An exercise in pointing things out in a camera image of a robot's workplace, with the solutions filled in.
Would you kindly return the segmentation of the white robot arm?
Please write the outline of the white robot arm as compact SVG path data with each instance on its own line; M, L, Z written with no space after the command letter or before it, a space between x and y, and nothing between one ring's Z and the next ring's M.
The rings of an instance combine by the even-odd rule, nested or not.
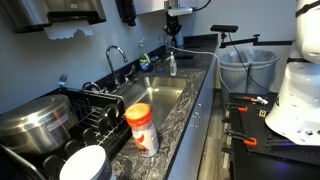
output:
M320 145L320 0L296 0L296 36L276 101L265 118L275 133L302 146Z

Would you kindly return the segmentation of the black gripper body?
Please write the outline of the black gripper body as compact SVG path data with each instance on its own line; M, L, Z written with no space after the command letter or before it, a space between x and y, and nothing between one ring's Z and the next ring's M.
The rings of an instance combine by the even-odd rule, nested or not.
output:
M188 15L193 12L192 8L170 8L166 11L166 24L163 30L169 36L175 36L179 33L182 26L179 24L178 17L181 15Z

